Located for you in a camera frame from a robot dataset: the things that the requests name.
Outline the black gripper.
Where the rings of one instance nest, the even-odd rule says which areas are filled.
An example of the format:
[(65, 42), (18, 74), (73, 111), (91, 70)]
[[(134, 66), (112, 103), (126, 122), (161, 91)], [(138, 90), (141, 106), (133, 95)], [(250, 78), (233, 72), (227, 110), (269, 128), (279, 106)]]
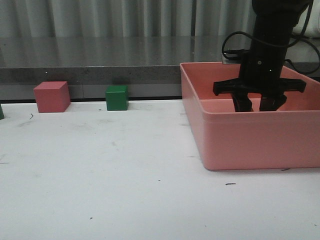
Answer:
[(285, 50), (250, 50), (243, 54), (237, 78), (213, 84), (213, 93), (231, 94), (236, 112), (252, 112), (248, 94), (260, 94), (260, 112), (276, 111), (286, 103), (284, 92), (304, 92), (301, 79), (281, 77)]

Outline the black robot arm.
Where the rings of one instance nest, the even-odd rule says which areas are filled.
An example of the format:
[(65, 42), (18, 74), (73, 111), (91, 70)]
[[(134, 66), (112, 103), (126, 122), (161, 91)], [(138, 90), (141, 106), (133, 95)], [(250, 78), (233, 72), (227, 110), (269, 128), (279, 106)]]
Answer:
[(312, 0), (254, 0), (256, 14), (249, 49), (221, 50), (226, 60), (240, 61), (238, 78), (215, 82), (213, 93), (231, 94), (236, 112), (252, 111), (249, 93), (260, 94), (259, 110), (276, 111), (287, 100), (285, 92), (304, 92), (301, 79), (282, 78), (288, 48), (303, 38), (309, 23)]

